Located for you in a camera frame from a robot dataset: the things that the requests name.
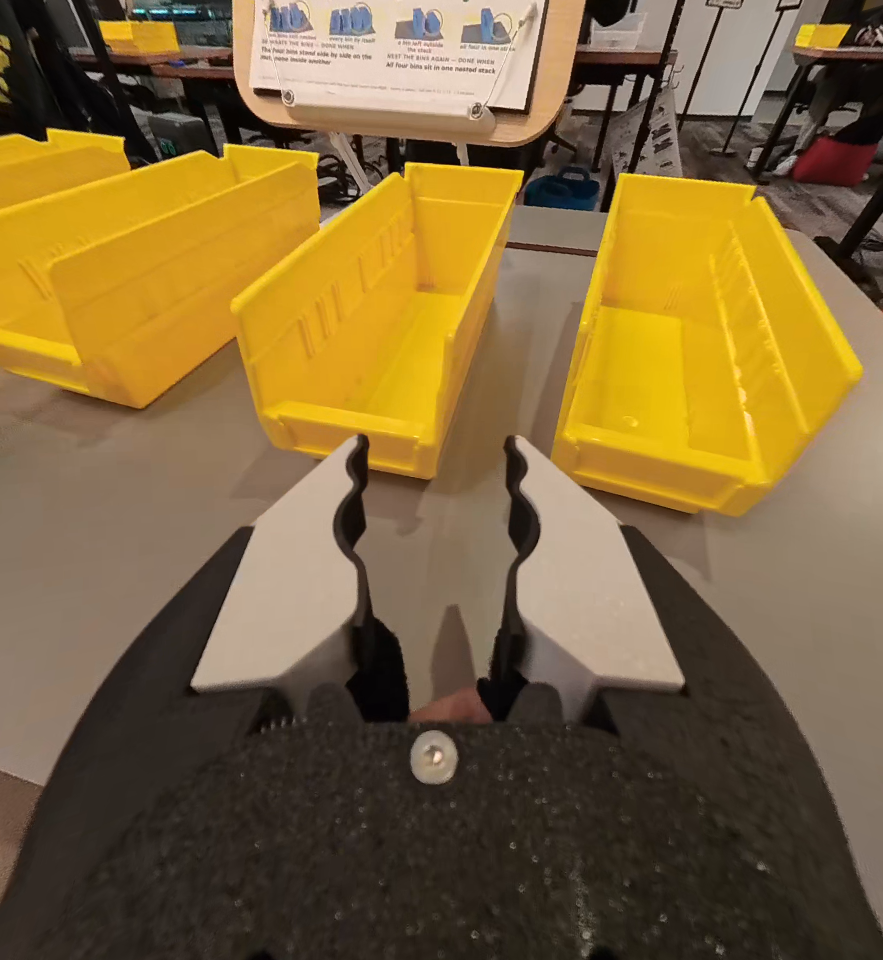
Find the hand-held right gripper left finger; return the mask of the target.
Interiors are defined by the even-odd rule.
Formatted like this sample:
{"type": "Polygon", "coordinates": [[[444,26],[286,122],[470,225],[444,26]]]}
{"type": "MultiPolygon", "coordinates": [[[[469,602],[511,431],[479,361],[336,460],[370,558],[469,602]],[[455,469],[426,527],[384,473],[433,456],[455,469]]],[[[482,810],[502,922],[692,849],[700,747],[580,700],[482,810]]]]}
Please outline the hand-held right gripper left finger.
{"type": "Polygon", "coordinates": [[[365,531],[369,440],[345,440],[251,527],[191,678],[197,693],[276,690],[294,714],[357,670],[353,636],[371,626],[365,531]]]}

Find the blue plastic basket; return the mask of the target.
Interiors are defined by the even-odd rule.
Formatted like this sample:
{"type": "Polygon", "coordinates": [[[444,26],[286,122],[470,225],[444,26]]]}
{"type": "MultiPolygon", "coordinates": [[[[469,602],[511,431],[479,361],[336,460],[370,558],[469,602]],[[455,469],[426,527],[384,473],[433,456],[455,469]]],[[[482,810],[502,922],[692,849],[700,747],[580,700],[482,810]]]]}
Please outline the blue plastic basket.
{"type": "Polygon", "coordinates": [[[532,179],[523,192],[525,207],[592,212],[600,202],[601,183],[591,171],[566,165],[555,174],[532,179]]]}

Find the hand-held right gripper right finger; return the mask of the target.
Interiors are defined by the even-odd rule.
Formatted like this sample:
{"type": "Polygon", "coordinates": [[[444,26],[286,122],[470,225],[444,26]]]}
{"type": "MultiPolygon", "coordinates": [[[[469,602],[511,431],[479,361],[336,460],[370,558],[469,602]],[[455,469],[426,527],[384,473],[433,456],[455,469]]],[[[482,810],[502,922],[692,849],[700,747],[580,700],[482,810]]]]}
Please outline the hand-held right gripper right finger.
{"type": "Polygon", "coordinates": [[[497,630],[497,704],[555,690],[580,721],[604,690],[678,694],[683,670],[616,517],[526,438],[504,443],[514,549],[497,630]]]}

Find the brown background table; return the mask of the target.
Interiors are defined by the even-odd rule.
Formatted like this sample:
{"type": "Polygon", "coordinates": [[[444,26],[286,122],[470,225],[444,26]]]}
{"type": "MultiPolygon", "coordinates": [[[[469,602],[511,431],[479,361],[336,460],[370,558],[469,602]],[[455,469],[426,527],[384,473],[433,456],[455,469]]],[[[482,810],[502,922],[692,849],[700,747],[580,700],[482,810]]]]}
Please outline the brown background table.
{"type": "Polygon", "coordinates": [[[109,51],[108,55],[115,72],[123,76],[234,81],[231,47],[184,46],[176,52],[124,54],[109,51]]]}

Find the yellow plastic storage bin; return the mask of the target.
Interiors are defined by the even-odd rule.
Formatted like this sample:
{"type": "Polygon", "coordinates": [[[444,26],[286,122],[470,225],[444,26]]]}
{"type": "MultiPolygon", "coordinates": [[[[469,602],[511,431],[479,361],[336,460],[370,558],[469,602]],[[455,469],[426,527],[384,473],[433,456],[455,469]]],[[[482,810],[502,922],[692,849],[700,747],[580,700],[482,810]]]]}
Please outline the yellow plastic storage bin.
{"type": "Polygon", "coordinates": [[[0,209],[0,370],[146,408],[318,231],[319,159],[229,143],[0,209]]]}
{"type": "Polygon", "coordinates": [[[178,55],[181,44],[171,21],[99,20],[103,42],[124,56],[178,55]]]}
{"type": "Polygon", "coordinates": [[[430,480],[496,294],[521,170],[409,162],[231,303],[278,450],[368,440],[371,469],[430,480]]]}
{"type": "Polygon", "coordinates": [[[584,487],[742,517],[862,376],[752,186],[622,174],[551,459],[584,487]]]}
{"type": "Polygon", "coordinates": [[[57,128],[46,134],[0,136],[0,210],[132,169],[122,137],[57,128]]]}

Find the grey desk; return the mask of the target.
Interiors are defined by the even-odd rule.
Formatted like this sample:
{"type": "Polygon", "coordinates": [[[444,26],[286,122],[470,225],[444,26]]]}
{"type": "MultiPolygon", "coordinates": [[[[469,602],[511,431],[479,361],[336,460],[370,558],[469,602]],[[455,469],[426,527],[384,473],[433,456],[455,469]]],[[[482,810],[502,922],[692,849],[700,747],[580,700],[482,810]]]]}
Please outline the grey desk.
{"type": "Polygon", "coordinates": [[[594,259],[608,220],[607,213],[516,206],[507,249],[594,259]]]}
{"type": "MultiPolygon", "coordinates": [[[[787,234],[864,369],[840,411],[740,518],[597,498],[777,687],[883,928],[883,314],[787,234]]],[[[506,248],[437,476],[370,479],[360,554],[416,707],[488,666],[514,555],[503,444],[551,450],[593,262],[506,248]]],[[[0,371],[0,771],[44,785],[141,629],[314,466],[268,441],[234,344],[140,412],[0,371]]]]}

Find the printed instruction sheet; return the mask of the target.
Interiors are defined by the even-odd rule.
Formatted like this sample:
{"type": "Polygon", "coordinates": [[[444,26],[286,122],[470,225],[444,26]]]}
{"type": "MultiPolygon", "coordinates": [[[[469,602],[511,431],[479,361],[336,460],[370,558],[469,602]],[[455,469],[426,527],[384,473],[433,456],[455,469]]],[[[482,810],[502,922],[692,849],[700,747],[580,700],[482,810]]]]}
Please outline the printed instruction sheet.
{"type": "Polygon", "coordinates": [[[292,109],[526,113],[547,2],[254,3],[249,81],[292,109]]]}

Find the white patterned bag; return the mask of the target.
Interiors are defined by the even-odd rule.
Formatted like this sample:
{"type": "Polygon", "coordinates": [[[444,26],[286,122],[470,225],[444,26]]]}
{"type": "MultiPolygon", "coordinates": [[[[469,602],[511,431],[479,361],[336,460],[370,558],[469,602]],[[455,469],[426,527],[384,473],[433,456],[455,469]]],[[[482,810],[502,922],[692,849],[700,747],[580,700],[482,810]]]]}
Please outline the white patterned bag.
{"type": "Polygon", "coordinates": [[[605,136],[603,156],[609,161],[611,172],[616,179],[630,166],[641,121],[649,104],[652,106],[648,133],[642,144],[634,172],[669,178],[685,176],[679,144],[675,95],[671,87],[665,87],[656,96],[637,103],[610,121],[605,136]]]}

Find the black device green display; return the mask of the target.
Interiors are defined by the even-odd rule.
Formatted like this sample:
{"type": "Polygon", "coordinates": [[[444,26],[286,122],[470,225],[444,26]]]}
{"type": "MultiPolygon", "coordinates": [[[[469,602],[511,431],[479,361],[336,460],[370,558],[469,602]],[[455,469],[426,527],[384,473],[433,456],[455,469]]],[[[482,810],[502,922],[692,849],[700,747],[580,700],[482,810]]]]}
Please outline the black device green display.
{"type": "Polygon", "coordinates": [[[205,152],[215,158],[219,156],[208,123],[194,114],[150,113],[147,126],[163,161],[195,152],[205,152]]]}

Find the instruction sheet on wooden stand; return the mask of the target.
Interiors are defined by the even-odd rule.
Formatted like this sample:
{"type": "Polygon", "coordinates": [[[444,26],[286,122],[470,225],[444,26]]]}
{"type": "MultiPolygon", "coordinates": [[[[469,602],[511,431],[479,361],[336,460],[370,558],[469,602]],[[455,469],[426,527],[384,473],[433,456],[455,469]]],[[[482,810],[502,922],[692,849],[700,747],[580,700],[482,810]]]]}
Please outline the instruction sheet on wooden stand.
{"type": "Polygon", "coordinates": [[[255,3],[235,1],[231,4],[233,70],[243,102],[270,126],[325,135],[361,193],[368,192],[372,185],[363,161],[352,147],[353,137],[445,142],[455,147],[459,162],[467,165],[471,145],[514,148],[541,135],[550,127],[566,98],[584,9],[584,2],[547,2],[526,112],[480,108],[469,113],[443,113],[438,107],[428,112],[291,108],[280,94],[253,89],[249,74],[255,3]]]}

